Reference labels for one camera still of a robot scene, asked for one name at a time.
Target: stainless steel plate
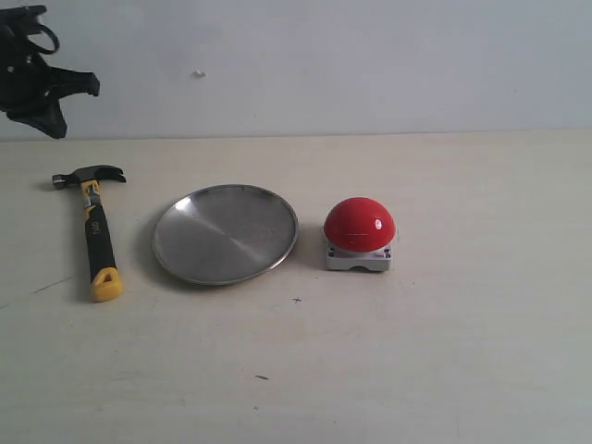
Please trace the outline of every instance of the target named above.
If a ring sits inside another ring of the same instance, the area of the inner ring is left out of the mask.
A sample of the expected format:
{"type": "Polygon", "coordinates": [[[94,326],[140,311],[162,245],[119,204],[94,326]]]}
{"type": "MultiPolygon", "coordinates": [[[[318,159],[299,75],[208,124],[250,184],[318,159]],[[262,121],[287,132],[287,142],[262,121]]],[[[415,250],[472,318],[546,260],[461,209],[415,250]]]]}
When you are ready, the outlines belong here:
{"type": "Polygon", "coordinates": [[[281,263],[298,237],[291,206],[251,185],[196,191],[156,223],[153,250],[161,266],[183,280],[226,285],[281,263]]]}

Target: hammer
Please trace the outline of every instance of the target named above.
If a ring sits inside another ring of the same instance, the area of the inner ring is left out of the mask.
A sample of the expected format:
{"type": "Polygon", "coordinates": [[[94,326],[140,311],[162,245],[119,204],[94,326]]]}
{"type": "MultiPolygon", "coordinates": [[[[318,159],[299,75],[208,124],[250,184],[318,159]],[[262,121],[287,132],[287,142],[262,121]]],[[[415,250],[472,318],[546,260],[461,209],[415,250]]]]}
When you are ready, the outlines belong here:
{"type": "Polygon", "coordinates": [[[115,299],[123,292],[119,277],[105,210],[101,204],[99,180],[125,182],[123,170],[116,166],[95,165],[79,168],[72,174],[52,177],[54,187],[62,190],[68,185],[80,184],[84,208],[84,231],[91,267],[91,290],[95,302],[115,299]]]}

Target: red button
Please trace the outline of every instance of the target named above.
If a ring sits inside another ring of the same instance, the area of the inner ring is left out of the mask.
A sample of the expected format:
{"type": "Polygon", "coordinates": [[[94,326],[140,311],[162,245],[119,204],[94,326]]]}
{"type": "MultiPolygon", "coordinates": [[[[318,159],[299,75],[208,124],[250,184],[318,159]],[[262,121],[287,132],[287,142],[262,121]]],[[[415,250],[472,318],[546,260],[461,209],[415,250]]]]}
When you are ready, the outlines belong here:
{"type": "Polygon", "coordinates": [[[342,250],[373,252],[395,237],[395,222],[389,210],[377,201],[352,197],[333,207],[325,221],[325,235],[342,250]]]}

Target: yellow and black handle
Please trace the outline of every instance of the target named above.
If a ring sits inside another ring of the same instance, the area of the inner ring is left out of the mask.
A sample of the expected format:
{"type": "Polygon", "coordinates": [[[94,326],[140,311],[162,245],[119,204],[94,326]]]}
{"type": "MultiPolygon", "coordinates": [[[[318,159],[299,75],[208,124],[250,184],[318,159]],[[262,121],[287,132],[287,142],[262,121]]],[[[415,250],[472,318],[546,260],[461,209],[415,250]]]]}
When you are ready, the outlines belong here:
{"type": "Polygon", "coordinates": [[[84,203],[84,231],[91,267],[92,298],[106,302],[123,293],[123,281],[117,271],[105,210],[101,204],[99,182],[80,184],[84,203]]]}

